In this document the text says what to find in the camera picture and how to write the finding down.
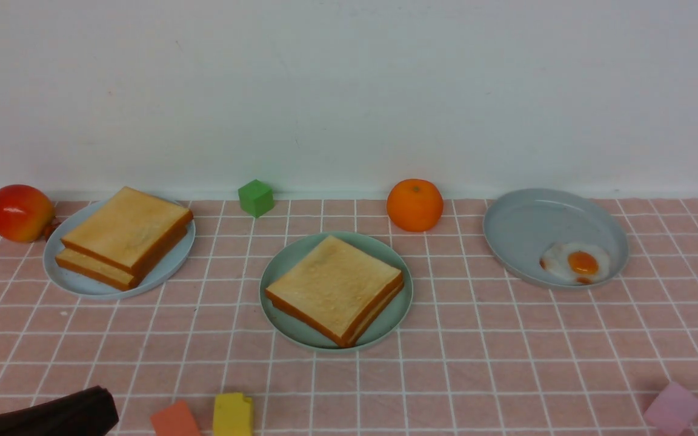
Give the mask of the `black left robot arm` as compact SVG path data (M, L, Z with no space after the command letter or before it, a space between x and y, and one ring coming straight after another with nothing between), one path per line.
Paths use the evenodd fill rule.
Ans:
M113 395L94 386L0 414L0 435L106 435L118 423Z

